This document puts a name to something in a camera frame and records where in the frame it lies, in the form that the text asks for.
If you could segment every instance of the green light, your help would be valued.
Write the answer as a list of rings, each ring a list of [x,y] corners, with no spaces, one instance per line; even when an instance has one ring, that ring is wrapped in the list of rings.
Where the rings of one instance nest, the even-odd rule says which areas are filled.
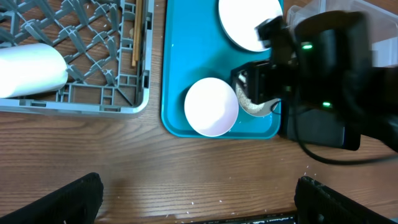
[[[312,45],[308,44],[308,45],[304,45],[303,46],[304,50],[308,50],[308,49],[312,49]]]
[[[323,106],[324,106],[324,107],[331,107],[331,103],[329,103],[329,102],[323,102]]]

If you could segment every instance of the wooden table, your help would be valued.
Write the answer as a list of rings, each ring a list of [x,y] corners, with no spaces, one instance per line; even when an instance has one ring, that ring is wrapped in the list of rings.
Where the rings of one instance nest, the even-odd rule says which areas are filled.
[[[285,12],[293,4],[285,0]],[[398,13],[393,0],[374,0]],[[160,120],[166,2],[156,0],[150,102],[137,119],[0,114],[0,216],[89,173],[105,189],[98,223],[175,223],[290,211],[297,179],[320,182],[387,217],[398,217],[398,163],[338,167],[280,137],[183,139]],[[358,152],[311,148],[334,159],[392,154],[363,137]]]

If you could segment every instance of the white bowl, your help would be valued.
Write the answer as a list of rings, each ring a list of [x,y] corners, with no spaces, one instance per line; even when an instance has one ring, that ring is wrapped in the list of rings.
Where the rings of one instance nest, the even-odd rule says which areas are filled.
[[[226,35],[238,46],[253,52],[267,50],[256,27],[282,15],[278,0],[219,0],[218,14]]]
[[[204,78],[188,90],[184,104],[190,126],[199,134],[217,137],[227,133],[238,118],[234,90],[218,78]]]

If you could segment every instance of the dish rack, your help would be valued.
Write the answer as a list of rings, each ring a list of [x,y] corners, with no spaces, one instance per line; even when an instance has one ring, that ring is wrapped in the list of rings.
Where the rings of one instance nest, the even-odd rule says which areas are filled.
[[[0,99],[0,111],[139,114],[149,101],[154,0],[144,1],[141,56],[132,68],[135,7],[125,0],[0,0],[0,48],[41,42],[68,64],[62,89]]]

